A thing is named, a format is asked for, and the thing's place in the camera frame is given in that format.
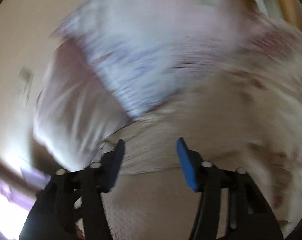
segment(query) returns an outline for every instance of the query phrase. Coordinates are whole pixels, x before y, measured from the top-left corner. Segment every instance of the cloth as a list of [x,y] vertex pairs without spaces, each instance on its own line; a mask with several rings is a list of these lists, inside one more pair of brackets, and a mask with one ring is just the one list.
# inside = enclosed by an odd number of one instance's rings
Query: cloth
[[[302,218],[302,32],[262,16],[254,20],[252,37],[225,63],[224,71],[209,82],[193,84],[104,140],[102,152],[112,150],[119,138],[126,142],[119,189],[104,197],[111,212],[109,222],[119,238],[146,234],[148,239],[170,239],[167,230],[172,239],[185,239],[190,233],[191,226],[183,225],[192,223],[195,211],[184,205],[187,201],[192,209],[198,199],[184,196],[187,189],[181,171],[174,169],[179,166],[175,150],[179,137],[219,168],[245,168],[278,220],[287,221],[282,227],[284,236]],[[146,186],[138,183],[140,176]],[[173,181],[175,190],[169,186],[174,192],[169,197],[166,191],[162,193],[163,181]],[[132,192],[141,196],[134,198]],[[278,205],[274,197],[281,197]],[[165,201],[167,206],[157,207]],[[133,202],[133,211],[114,204],[122,202]],[[119,209],[121,222],[116,219]],[[171,214],[171,220],[159,218],[162,209]],[[126,222],[125,217],[135,219]]]
[[244,32],[242,0],[84,0],[56,33],[75,38],[137,118],[209,77]]
[[35,139],[70,171],[81,170],[99,142],[131,122],[121,105],[89,69],[73,41],[64,42],[47,71],[34,115]]

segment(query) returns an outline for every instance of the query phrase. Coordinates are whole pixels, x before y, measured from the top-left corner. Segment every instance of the white screw head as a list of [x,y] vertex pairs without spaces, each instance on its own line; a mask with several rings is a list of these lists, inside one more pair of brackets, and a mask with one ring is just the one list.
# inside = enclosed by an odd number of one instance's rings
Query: white screw head
[[240,173],[240,174],[246,174],[247,172],[245,171],[245,169],[243,169],[243,168],[237,168],[236,169],[236,172],[237,173]]
[[99,162],[91,163],[91,165],[90,165],[91,169],[97,169],[100,167],[101,167],[101,163],[99,163]]
[[64,175],[65,173],[66,173],[66,170],[64,170],[64,169],[57,170],[57,171],[55,172],[55,174],[58,175],[58,176]]
[[204,161],[204,162],[201,162],[201,166],[205,167],[205,168],[211,168],[213,166],[213,164],[211,162]]

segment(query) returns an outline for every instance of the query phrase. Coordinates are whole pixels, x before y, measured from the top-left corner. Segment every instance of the white wall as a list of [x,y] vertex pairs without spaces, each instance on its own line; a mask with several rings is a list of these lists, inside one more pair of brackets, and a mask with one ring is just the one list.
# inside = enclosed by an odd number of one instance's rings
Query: white wall
[[[32,111],[42,78],[59,41],[49,36],[80,0],[4,0],[0,5],[0,160],[16,171],[31,162]],[[18,98],[18,74],[34,73],[27,107]]]

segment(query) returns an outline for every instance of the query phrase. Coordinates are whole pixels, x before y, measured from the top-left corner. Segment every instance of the pillow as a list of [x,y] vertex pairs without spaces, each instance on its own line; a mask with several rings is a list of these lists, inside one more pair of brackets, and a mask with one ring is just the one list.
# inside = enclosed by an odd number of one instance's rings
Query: pillow
[[239,42],[243,11],[242,0],[84,0],[56,33],[77,39],[136,118],[214,73]]
[[131,122],[71,40],[56,50],[44,83],[33,134],[70,171],[88,165],[99,142]]

